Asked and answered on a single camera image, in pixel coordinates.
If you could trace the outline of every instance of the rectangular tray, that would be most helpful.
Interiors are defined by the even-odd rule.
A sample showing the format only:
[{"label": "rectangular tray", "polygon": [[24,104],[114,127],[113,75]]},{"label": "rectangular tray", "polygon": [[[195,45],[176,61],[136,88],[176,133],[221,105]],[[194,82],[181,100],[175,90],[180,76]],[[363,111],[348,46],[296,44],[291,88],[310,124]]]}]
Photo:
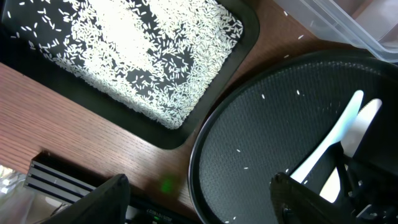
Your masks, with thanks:
[{"label": "rectangular tray", "polygon": [[[1,21],[7,16],[7,12],[3,11],[6,1],[0,0]],[[219,74],[178,129],[167,129],[142,113],[135,112],[115,101],[107,94],[89,86],[83,79],[75,77],[46,60],[41,54],[30,50],[27,42],[24,44],[12,42],[10,36],[13,34],[7,31],[2,22],[0,22],[0,62],[157,147],[175,149],[187,140],[199,122],[205,118],[228,80],[256,43],[259,35],[256,13],[247,4],[242,0],[219,0],[218,2],[243,23],[243,35],[232,54],[224,62]]]}]

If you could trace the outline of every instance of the wood grain surface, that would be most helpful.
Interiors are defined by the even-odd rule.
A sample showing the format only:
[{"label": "wood grain surface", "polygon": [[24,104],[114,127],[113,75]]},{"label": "wood grain surface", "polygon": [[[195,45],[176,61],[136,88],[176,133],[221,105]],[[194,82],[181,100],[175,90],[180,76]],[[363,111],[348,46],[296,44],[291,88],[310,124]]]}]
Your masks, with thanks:
[{"label": "wood grain surface", "polygon": [[[260,20],[256,45],[224,95],[261,70],[322,49],[349,48],[318,40],[273,0],[248,0]],[[187,190],[190,153],[198,133],[180,148],[163,151],[115,124],[0,64],[0,164],[26,173],[30,160],[47,150],[105,177],[124,173],[132,185],[163,205],[196,218]],[[160,193],[174,178],[172,195]]]}]

